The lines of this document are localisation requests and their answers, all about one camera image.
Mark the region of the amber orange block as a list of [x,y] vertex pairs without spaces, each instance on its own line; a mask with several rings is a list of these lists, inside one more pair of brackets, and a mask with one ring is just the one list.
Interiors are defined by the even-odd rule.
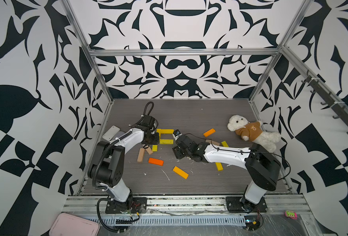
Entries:
[[173,168],[173,171],[174,171],[176,174],[178,174],[179,176],[181,176],[182,178],[184,178],[185,180],[188,179],[188,177],[189,177],[189,174],[188,174],[188,173],[186,173],[184,170],[182,170],[181,168],[179,168],[179,167],[177,167],[177,166],[175,166],[175,167]]

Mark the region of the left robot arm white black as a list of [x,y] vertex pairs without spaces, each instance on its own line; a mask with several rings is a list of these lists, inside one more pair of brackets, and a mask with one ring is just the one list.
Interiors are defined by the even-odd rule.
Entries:
[[158,121],[150,115],[154,103],[148,102],[140,119],[124,133],[112,126],[96,145],[87,175],[96,190],[107,192],[120,204],[132,201],[132,191],[122,179],[125,154],[136,145],[143,149],[159,143]]

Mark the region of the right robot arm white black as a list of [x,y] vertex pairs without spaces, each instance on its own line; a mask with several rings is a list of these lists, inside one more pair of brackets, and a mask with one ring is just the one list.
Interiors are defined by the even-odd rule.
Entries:
[[247,170],[252,181],[242,197],[244,205],[258,205],[266,192],[276,190],[281,164],[261,145],[236,148],[197,143],[179,130],[174,131],[173,137],[176,143],[173,152],[177,159],[188,157],[195,162],[223,163]]

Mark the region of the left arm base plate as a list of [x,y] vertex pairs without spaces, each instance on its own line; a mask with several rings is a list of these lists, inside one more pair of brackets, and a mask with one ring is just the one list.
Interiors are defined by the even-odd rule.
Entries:
[[128,198],[126,202],[119,202],[116,200],[107,203],[105,213],[106,214],[119,214],[119,213],[143,213],[146,210],[147,198],[145,197],[132,197]]

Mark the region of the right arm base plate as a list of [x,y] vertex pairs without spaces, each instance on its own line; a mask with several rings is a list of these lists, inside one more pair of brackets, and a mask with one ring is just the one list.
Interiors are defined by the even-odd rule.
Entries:
[[227,211],[230,213],[267,212],[267,204],[264,198],[258,204],[251,203],[242,197],[226,197]]

